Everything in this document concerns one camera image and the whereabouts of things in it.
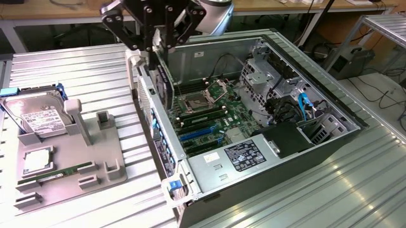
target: slotted metal surface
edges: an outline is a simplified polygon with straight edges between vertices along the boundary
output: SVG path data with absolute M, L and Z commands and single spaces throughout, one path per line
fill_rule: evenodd
M 323 72 L 322 68 L 290 42 L 278 33 L 269 30 L 264 32 L 365 119 L 370 128 L 319 166 L 194 227 L 405 226 L 406 148 L 402 144 L 405 138 L 395 129 L 383 126 L 385 121 L 378 116 L 373 117 L 367 113 L 366 107 L 359 106 L 359 102 L 351 95 L 346 95 L 345 89 L 333 81 L 333 77 Z M 118 53 L 116 59 L 91 61 L 90 53 L 98 51 L 102 55 L 103 50 L 115 55 Z M 144 145 L 134 105 L 128 103 L 130 91 L 126 85 L 126 73 L 122 71 L 122 68 L 124 70 L 124 54 L 120 55 L 118 50 L 123 51 L 123 46 L 112 45 L 52 52 L 52 58 L 60 61 L 60 65 L 52 65 L 52 67 L 45 64 L 49 56 L 45 53 L 29 54 L 31 57 L 16 56 L 12 79 L 17 75 L 25 76 L 25 80 L 35 83 L 29 74 L 36 74 L 39 78 L 49 75 L 47 78 L 52 82 L 59 73 L 67 73 L 64 79 L 67 81 L 70 75 L 78 79 L 84 78 L 82 84 L 75 84 L 75 80 L 68 81 L 72 84 L 67 88 L 67 93 L 71 93 L 72 97 L 87 100 L 88 114 L 104 108 L 116 110 L 114 112 L 120 116 L 118 118 L 122 126 L 119 135 L 130 180 L 114 188 L 19 217 L 9 216 L 11 207 L 3 203 L 0 204 L 0 227 L 23 227 L 33 226 L 33 224 L 41 227 L 52 225 L 57 227 L 132 226 L 142 228 L 176 226 L 172 211 L 166 207 L 159 190 L 159 177 L 148 147 Z M 64 66 L 64 58 L 80 57 L 80 53 L 88 55 L 84 62 L 71 61 Z M 19 70 L 19 60 L 23 56 L 25 62 L 32 62 L 32 66 L 24 63 L 25 69 L 43 65 L 41 73 L 37 70 Z M 118 62 L 115 66 L 111 66 L 107 61 Z M 82 71 L 87 70 L 95 73 L 79 77 L 79 75 L 84 75 Z M 86 77 L 99 77 L 99 81 L 88 81 Z M 9 129 L 12 126 L 13 124 L 5 121 L 3 128 Z M 1 144 L 1 152 L 4 152 L 4 145 L 8 144 L 7 141 L 8 138 Z M 0 167 L 4 167 L 3 160 L 8 155 L 5 152 L 4 158 L 0 158 Z M 7 183 L 1 183 L 1 174 L 4 172 L 0 173 L 0 185 L 5 187 Z
M 363 18 L 363 23 L 406 48 L 406 15 L 371 15 Z

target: workbench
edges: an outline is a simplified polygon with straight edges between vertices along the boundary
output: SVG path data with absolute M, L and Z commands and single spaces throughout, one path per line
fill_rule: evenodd
M 405 136 L 278 32 L 252 31 L 252 35 L 259 33 L 270 36 L 370 127 L 321 165 L 192 228 L 405 226 Z M 127 182 L 112 188 L 15 217 L 8 176 L 15 174 L 16 126 L 5 119 L 0 227 L 176 227 L 131 100 L 124 49 L 116 44 L 16 54 L 12 61 L 0 63 L 4 86 L 39 86 L 59 80 L 68 96 L 84 103 L 84 118 L 100 110 L 115 115 L 128 175 Z
M 78 0 L 66 0 L 64 3 L 76 3 Z M 301 14 L 307 13 L 310 5 L 303 3 L 291 3 L 290 1 L 282 4 L 277 0 L 234 0 L 235 16 L 248 15 L 277 15 L 277 14 Z M 303 44 L 309 37 L 310 31 L 317 24 L 321 13 L 326 7 L 327 0 L 321 4 L 314 4 L 310 13 L 315 13 L 309 24 L 299 45 Z M 383 14 L 389 14 L 397 3 L 394 0 L 385 0 L 386 7 L 382 7 Z M 355 6 L 346 0 L 335 0 L 329 12 L 350 12 L 350 11 L 375 11 L 375 5 Z M 27 52 L 23 40 L 15 31 L 17 26 L 35 25 L 57 25 L 57 24 L 83 24 L 100 23 L 100 13 L 98 10 L 90 10 L 87 4 L 78 6 L 76 10 L 56 6 L 49 3 L 49 0 L 25 0 L 20 5 L 0 5 L 0 28 L 5 34 L 8 42 L 16 53 Z M 134 18 L 124 12 L 124 21 Z

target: metal table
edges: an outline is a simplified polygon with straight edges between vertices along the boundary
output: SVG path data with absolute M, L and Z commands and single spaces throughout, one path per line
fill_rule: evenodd
M 350 95 L 334 78 L 279 33 L 267 31 L 317 79 L 370 124 L 370 128 L 315 168 L 273 187 L 194 227 L 401 227 L 406 224 L 406 142 L 399 132 Z M 15 55 L 5 72 L 11 86 L 37 86 L 59 80 L 71 97 L 84 102 L 84 117 L 110 110 L 120 126 L 128 181 L 17 217 L 0 204 L 0 227 L 176 227 L 159 189 L 126 79 L 124 47 L 108 45 Z M 12 189 L 7 175 L 13 157 L 4 121 L 0 191 Z
M 367 25 L 373 31 L 379 32 L 387 39 L 390 39 L 402 48 L 406 48 L 406 14 L 393 14 L 393 15 L 370 15 L 361 16 L 358 22 L 355 23 L 350 34 L 347 35 L 343 43 L 341 44 L 338 51 L 327 59 L 325 64 L 325 69 L 329 71 L 342 53 L 342 50 L 349 46 L 354 35 L 359 31 L 362 25 Z

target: blue pcie slot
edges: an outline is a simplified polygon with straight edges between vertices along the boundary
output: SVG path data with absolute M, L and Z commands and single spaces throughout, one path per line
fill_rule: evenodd
M 202 135 L 211 134 L 214 132 L 215 128 L 216 128 L 216 126 L 212 126 L 212 127 L 206 128 L 203 130 L 199 130 L 199 131 L 196 131 L 196 132 L 194 132 L 191 134 L 187 134 L 187 135 L 184 135 L 184 136 L 180 137 L 180 141 L 186 141 L 186 140 L 194 139 L 194 138 L 196 138 L 196 137 L 199 137 Z

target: hard drive label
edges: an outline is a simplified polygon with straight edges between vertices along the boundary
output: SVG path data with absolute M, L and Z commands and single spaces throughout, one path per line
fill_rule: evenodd
M 238 172 L 244 171 L 266 161 L 252 140 L 226 148 L 224 151 Z
M 49 109 L 37 113 L 21 114 L 28 126 L 37 134 L 55 132 L 64 129 L 64 122 L 56 109 Z

